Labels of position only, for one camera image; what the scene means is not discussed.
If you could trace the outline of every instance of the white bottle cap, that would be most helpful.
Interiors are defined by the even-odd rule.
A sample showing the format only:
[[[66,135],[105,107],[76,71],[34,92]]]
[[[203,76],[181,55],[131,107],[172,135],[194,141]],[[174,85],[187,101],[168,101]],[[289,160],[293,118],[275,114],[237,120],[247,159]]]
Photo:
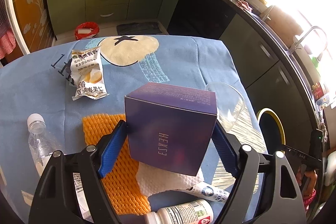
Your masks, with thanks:
[[[32,122],[36,122],[36,121],[41,121],[41,122],[44,122],[44,119],[43,117],[40,115],[40,114],[37,114],[37,113],[33,113],[31,114],[28,119],[27,119],[27,125],[28,127],[30,126],[30,124]]]
[[[159,216],[155,212],[145,214],[146,224],[162,224]]]

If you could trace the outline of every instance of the clear glass cup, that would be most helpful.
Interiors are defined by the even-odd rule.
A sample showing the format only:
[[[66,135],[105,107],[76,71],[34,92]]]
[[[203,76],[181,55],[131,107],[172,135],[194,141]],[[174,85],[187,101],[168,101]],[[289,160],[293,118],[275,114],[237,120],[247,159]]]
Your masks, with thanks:
[[[226,132],[235,125],[240,112],[245,108],[245,100],[238,90],[223,82],[211,82],[205,90],[216,93],[217,119]]]

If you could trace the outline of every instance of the purple box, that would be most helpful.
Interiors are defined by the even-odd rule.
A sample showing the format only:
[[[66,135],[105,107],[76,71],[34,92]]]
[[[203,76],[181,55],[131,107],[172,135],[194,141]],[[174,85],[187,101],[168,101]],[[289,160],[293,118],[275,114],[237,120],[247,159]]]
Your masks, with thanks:
[[[125,96],[134,160],[195,176],[217,118],[214,92],[148,83]]]

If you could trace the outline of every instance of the floor mat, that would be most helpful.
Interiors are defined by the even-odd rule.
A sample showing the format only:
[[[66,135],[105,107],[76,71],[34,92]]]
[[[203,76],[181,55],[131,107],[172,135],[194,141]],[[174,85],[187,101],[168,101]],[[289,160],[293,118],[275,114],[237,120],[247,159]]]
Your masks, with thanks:
[[[117,26],[118,35],[145,35],[145,34],[161,34],[157,22],[128,23]]]

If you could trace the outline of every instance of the black star-shaped leaf print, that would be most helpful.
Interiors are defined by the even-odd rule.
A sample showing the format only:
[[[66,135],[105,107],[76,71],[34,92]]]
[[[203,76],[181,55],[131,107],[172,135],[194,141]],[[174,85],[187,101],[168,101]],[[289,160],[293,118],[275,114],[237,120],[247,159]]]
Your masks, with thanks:
[[[117,42],[114,43],[114,45],[118,45],[121,41],[124,40],[132,40],[132,41],[139,41],[138,39],[133,39],[133,37],[128,37],[126,35],[122,35],[121,37],[115,38],[113,40],[118,40]]]

